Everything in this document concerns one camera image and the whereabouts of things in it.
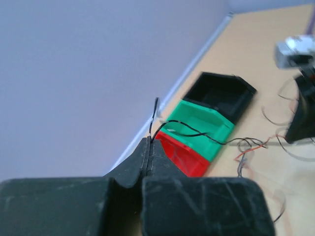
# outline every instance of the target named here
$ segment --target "red bin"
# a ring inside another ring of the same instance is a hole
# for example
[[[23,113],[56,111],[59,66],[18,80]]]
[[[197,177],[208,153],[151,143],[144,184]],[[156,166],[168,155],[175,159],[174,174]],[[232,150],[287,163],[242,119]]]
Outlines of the red bin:
[[[208,160],[171,136],[160,131],[156,139],[161,141],[166,156],[188,177],[201,177],[210,166]]]

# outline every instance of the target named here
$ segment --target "beige tabletop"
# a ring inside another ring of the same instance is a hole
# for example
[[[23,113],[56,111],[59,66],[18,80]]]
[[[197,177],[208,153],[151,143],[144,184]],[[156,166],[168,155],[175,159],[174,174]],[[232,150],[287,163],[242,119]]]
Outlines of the beige tabletop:
[[[275,122],[290,121],[289,101],[281,99],[277,93],[286,80],[298,74],[298,70],[279,70],[275,66],[275,42],[303,33],[311,11],[311,5],[304,5],[236,15],[163,111],[163,117],[171,113],[201,71],[234,74],[254,86],[258,93],[230,138],[267,140],[279,127],[266,120],[261,106],[265,106],[267,116]],[[296,96],[294,82],[284,94]],[[315,158],[313,144],[288,149],[300,156]],[[238,163],[233,158],[238,154],[235,146],[223,147],[206,176],[237,176]],[[298,161],[280,146],[270,146],[255,150],[250,158],[250,170],[243,172],[263,189],[273,218],[277,217],[286,199],[286,211],[276,224],[277,235],[315,235],[315,162]]]

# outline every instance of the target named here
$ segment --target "robotic arm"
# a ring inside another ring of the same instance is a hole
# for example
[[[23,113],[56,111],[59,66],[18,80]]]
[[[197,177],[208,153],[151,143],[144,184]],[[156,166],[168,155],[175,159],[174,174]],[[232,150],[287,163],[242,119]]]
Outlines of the robotic arm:
[[[278,42],[275,62],[280,69],[299,68],[295,78],[299,89],[298,106],[285,139],[293,143],[315,137],[315,37],[298,35]]]

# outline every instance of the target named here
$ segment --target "blue-gray wall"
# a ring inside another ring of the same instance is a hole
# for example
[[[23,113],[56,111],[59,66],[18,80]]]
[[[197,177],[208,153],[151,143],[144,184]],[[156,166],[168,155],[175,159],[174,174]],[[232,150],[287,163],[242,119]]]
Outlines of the blue-gray wall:
[[[0,3],[0,180],[105,174],[227,0]]]
[[[272,8],[296,6],[314,2],[315,0],[229,0],[231,9],[235,13],[261,11]]]

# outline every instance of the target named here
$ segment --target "wooden table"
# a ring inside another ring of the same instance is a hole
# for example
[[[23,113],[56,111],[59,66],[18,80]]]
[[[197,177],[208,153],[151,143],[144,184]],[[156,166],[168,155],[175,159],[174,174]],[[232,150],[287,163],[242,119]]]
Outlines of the wooden table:
[[[261,106],[265,106],[266,114],[275,122],[290,121],[289,101],[281,99],[277,93],[286,80],[299,73],[298,70],[279,70],[275,66],[275,42],[303,33],[311,11],[312,5],[304,5],[236,15],[163,111],[163,117],[172,112],[201,71],[234,74],[249,82],[258,93],[230,138],[267,140],[279,127],[266,120]],[[284,93],[295,97],[296,90],[292,82]],[[304,157],[315,157],[313,144],[288,149]],[[238,163],[233,158],[238,154],[235,146],[223,147],[206,176],[237,176]],[[251,170],[244,170],[244,176],[252,178],[263,189],[273,218],[280,213],[286,198],[285,214],[276,224],[277,235],[315,235],[315,162],[298,161],[280,146],[255,150],[250,159]]]

